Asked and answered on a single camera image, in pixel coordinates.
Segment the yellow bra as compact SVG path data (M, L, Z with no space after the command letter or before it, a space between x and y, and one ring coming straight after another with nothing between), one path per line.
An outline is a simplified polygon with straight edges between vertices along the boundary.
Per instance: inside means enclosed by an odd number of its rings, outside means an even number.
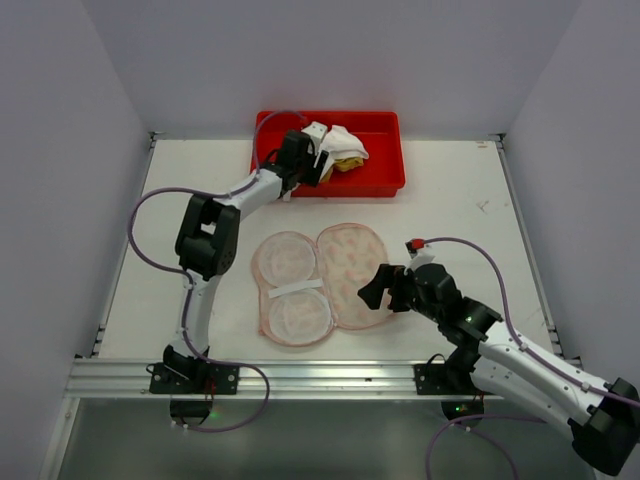
M323 173L320 178L321 183L326 183L330 180L333 173L345 173L356 168L360 168L364 165L365 159L363 157L349 157L341 158L337 160L327 161Z

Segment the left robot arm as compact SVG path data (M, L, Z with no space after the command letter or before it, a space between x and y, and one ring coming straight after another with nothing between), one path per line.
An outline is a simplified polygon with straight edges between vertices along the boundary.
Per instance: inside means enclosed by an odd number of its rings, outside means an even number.
M326 134L318 122L290 130L275 154L230 193L191 196L175 244L185 296L176 339L163 353L166 368L193 383L205 378L213 302L234 263L241 221L300 185L317 186L328 158L320 149Z

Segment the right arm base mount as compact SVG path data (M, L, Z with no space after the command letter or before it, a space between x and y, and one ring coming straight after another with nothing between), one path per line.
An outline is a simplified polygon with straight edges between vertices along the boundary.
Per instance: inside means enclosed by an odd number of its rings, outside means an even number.
M425 363L415 364L413 374L418 395L465 397L441 401L442 413L448 420L485 413L485 393L474 386L467 372L460 371L443 354L436 353Z

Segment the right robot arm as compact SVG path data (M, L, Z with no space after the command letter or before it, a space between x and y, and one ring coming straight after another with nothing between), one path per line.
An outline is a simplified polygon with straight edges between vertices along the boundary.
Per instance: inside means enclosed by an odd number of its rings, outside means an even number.
M446 361L450 380L501 396L556 427L594 469L618 475L638 444L634 385L592 375L510 330L498 312L463 295L443 266L382 264L358 295L372 310L388 295L389 310L434 321L456 347Z

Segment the white bra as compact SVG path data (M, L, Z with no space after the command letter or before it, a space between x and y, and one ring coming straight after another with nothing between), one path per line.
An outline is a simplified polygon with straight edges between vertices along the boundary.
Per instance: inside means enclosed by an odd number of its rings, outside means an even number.
M319 148L316 148L310 137L301 130L288 131L276 154L276 165L284 169L281 197L285 201L288 201L292 192L300 186L296 183L296 173L304 152L319 153L326 150L329 153L327 161L349 157L363 157L365 160L369 158L363 142L343 126L328 127L328 133Z

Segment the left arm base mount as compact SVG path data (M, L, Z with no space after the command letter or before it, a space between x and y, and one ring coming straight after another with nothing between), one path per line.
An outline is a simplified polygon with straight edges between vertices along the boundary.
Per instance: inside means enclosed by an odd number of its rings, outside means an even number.
M148 364L149 392L169 395L170 418L180 426L202 426L213 412L216 396L235 395L240 378L237 366L207 363L201 359L166 355Z

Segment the floral mesh laundry bag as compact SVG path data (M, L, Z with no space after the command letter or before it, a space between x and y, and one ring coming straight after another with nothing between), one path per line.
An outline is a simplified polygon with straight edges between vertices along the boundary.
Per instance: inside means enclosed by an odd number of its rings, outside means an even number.
M259 333L286 347L308 347L336 329L358 331L386 323L360 288L388 261L380 237L367 226L342 223L316 239L283 231L265 239L251 268L259 290Z

